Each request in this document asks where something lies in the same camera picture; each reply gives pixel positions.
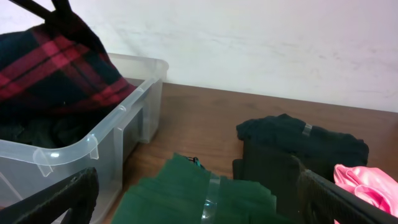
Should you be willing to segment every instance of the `pink garment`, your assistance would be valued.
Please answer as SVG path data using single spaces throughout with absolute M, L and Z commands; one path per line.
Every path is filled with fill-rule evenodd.
M 398 217 L 398 183 L 379 168 L 335 166 L 336 185 Z

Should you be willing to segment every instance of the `green cloth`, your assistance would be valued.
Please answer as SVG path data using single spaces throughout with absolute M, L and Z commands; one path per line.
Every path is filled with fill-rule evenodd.
M 211 172 L 174 154 L 155 178 L 141 179 L 123 196 L 112 224 L 200 224 Z M 276 197 L 257 182 L 220 178 L 214 224 L 292 223 L 276 214 Z

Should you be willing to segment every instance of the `red and black plaid fabric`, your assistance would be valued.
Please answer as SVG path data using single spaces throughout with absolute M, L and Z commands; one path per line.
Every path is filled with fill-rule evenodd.
M 0 35 L 2 119 L 111 109 L 136 88 L 77 15 L 65 23 Z

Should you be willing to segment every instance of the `clear tape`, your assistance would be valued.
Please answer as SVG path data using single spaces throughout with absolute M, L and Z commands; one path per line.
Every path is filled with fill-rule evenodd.
M 303 130 L 303 135 L 309 136 L 312 130 L 312 125 L 311 124 L 305 124 L 304 130 Z
M 220 189 L 220 177 L 214 173 L 210 174 L 209 188 L 207 190 L 207 196 L 205 200 L 205 206 L 203 207 L 203 213 L 201 215 L 201 224 L 213 224 L 218 201 L 218 191 Z

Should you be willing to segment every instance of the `wooden table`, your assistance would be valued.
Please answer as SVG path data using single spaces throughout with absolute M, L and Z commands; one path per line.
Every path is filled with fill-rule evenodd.
M 129 186 L 155 176 L 174 152 L 197 156 L 208 170 L 232 178 L 232 161 L 242 158 L 243 149 L 236 125 L 282 113 L 363 139 L 370 148 L 368 166 L 398 180 L 398 113 L 166 83 L 159 130 L 151 143 L 139 145 L 127 159 L 123 192 L 104 222 L 111 222 Z

